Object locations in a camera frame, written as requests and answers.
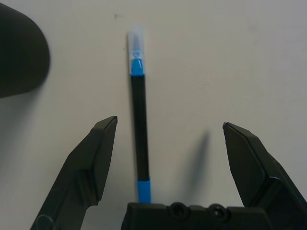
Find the black marker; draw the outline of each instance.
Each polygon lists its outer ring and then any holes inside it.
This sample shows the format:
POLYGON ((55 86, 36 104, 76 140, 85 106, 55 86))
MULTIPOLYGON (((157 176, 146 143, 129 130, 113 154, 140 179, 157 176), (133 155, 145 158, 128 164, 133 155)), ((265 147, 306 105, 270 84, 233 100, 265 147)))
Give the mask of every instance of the black marker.
POLYGON ((148 163, 144 46, 142 29, 133 28, 129 32, 128 36, 139 202, 150 203, 151 196, 148 163))

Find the white surface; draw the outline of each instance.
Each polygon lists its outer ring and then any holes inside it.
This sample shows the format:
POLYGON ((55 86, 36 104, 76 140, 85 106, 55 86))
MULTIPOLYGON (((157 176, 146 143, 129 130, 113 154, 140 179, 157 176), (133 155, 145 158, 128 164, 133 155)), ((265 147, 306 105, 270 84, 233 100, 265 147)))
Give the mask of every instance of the white surface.
POLYGON ((45 33, 39 90, 0 100, 0 229, 29 229, 66 157, 93 125, 118 116, 103 199, 83 230, 120 229, 135 201, 126 32, 146 28, 153 202, 241 201, 222 124, 260 137, 307 198, 307 1, 2 0, 45 33), (200 178, 189 184, 203 134, 200 178))

